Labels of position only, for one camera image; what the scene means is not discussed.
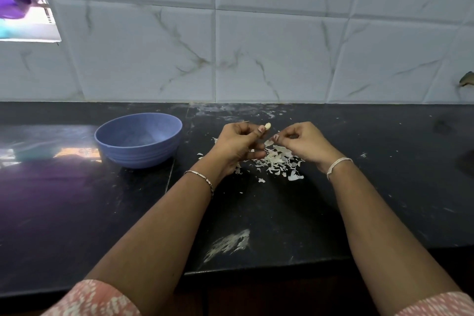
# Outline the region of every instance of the bowl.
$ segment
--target bowl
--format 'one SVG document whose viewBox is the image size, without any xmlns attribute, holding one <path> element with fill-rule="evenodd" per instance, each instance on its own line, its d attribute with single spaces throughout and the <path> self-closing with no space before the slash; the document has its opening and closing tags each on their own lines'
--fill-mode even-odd
<svg viewBox="0 0 474 316">
<path fill-rule="evenodd" d="M 106 122 L 94 137 L 102 155 L 123 167 L 144 169 L 174 155 L 181 128 L 182 122 L 176 116 L 140 113 Z"/>
</svg>

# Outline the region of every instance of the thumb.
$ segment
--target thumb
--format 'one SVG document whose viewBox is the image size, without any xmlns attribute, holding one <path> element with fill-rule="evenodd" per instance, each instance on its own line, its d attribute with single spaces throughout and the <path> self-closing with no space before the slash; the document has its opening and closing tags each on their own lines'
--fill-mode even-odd
<svg viewBox="0 0 474 316">
<path fill-rule="evenodd" d="M 249 145 L 252 145 L 265 133 L 266 129 L 264 125 L 260 125 L 258 128 L 253 130 L 250 134 L 247 135 Z"/>
<path fill-rule="evenodd" d="M 285 146 L 287 149 L 291 150 L 291 144 L 293 139 L 287 138 L 283 135 L 275 134 L 273 136 L 273 140 L 275 141 L 275 143 L 281 146 Z"/>
</svg>

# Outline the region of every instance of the countertop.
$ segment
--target countertop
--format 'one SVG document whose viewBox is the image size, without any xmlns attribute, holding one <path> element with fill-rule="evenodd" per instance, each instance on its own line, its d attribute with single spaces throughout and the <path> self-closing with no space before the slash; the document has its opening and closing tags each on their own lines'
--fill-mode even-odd
<svg viewBox="0 0 474 316">
<path fill-rule="evenodd" d="M 0 106 L 0 297 L 70 289 L 234 121 L 271 122 L 274 132 L 312 121 L 424 246 L 474 245 L 474 105 Z M 102 159 L 97 127 L 139 112 L 183 121 L 176 157 L 145 170 Z M 242 163 L 217 188 L 184 277 L 350 260 L 328 181 L 310 163 L 301 171 L 305 178 L 290 182 Z M 209 258 L 226 237 L 246 237 L 246 247 Z"/>
</svg>

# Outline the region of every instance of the sleeve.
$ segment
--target sleeve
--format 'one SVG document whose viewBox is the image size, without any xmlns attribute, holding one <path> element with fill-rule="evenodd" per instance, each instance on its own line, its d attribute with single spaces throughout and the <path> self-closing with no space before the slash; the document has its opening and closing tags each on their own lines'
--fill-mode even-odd
<svg viewBox="0 0 474 316">
<path fill-rule="evenodd" d="M 463 292 L 447 292 L 418 301 L 395 316 L 474 316 L 474 303 Z"/>
<path fill-rule="evenodd" d="M 137 307 L 114 287 L 98 280 L 77 283 L 42 316 L 140 316 Z"/>
</svg>

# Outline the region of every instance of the silver bracelet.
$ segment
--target silver bracelet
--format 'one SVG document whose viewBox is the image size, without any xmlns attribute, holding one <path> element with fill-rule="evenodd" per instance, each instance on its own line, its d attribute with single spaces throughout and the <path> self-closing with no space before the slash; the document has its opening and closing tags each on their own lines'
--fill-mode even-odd
<svg viewBox="0 0 474 316">
<path fill-rule="evenodd" d="M 328 170 L 328 172 L 327 172 L 327 174 L 326 174 L 326 176 L 328 177 L 328 180 L 329 180 L 329 175 L 331 175 L 332 169 L 334 169 L 334 167 L 335 167 L 338 163 L 340 163 L 341 161 L 344 161 L 344 160 L 352 161 L 351 158 L 339 158 L 339 159 L 337 159 L 337 160 L 334 162 L 334 164 L 331 165 L 331 167 L 329 168 L 329 170 Z"/>
<path fill-rule="evenodd" d="M 199 175 L 200 177 L 202 177 L 210 186 L 210 198 L 212 198 L 214 196 L 214 188 L 212 187 L 212 184 L 211 182 L 208 180 L 207 177 L 205 177 L 204 175 L 202 174 L 199 174 L 197 171 L 194 171 L 194 170 L 188 170 L 187 172 L 185 172 L 183 175 L 186 175 L 186 173 L 188 172 L 192 172 L 193 174 L 196 174 L 196 175 Z"/>
</svg>

